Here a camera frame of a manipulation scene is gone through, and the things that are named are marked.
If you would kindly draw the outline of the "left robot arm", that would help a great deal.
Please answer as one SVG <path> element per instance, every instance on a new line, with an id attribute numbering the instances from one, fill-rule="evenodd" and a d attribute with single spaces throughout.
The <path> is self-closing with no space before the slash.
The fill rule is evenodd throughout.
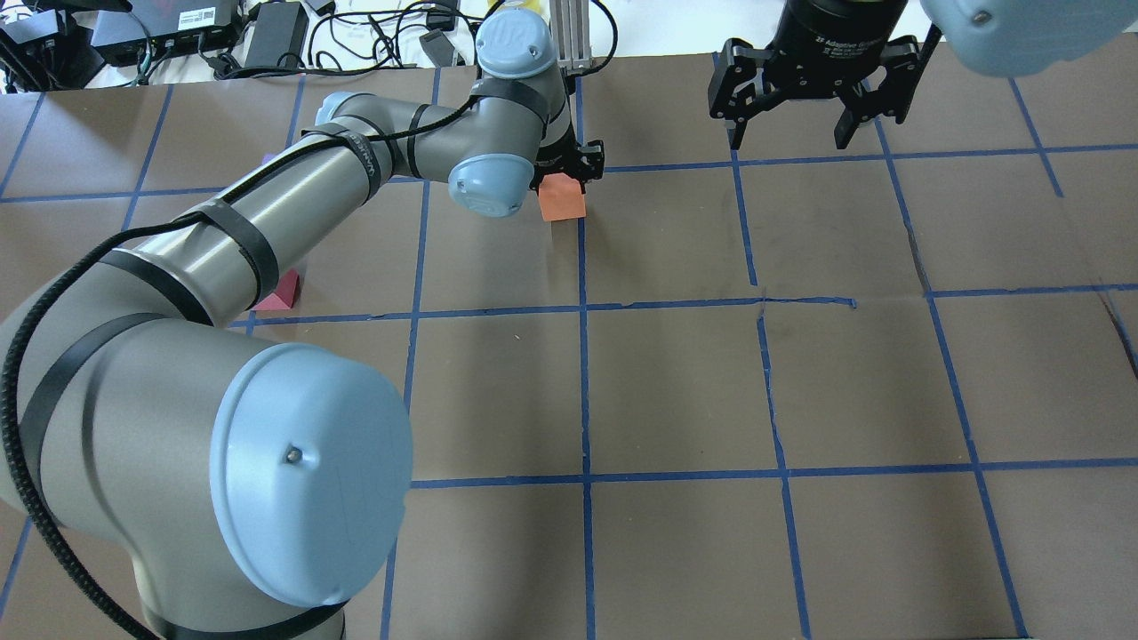
<path id="1" fill-rule="evenodd" d="M 459 107 L 330 95 L 277 157 L 98 243 L 5 320 L 5 502 L 127 635 L 346 635 L 404 519 L 404 397 L 374 367 L 228 325 L 395 177 L 509 216 L 582 158 L 541 14 L 496 5 L 473 48 Z"/>

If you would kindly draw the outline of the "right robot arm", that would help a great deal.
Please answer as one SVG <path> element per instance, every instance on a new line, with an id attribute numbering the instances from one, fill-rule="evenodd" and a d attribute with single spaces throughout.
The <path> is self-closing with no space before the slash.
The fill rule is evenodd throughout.
<path id="1" fill-rule="evenodd" d="M 923 1 L 926 36 L 894 36 L 905 1 L 787 1 L 772 42 L 729 39 L 708 85 L 708 113 L 732 149 L 748 122 L 781 104 L 838 99 L 846 149 L 879 116 L 902 123 L 935 47 L 947 41 L 980 76 L 1033 76 L 1106 44 L 1137 16 L 1133 1 Z"/>

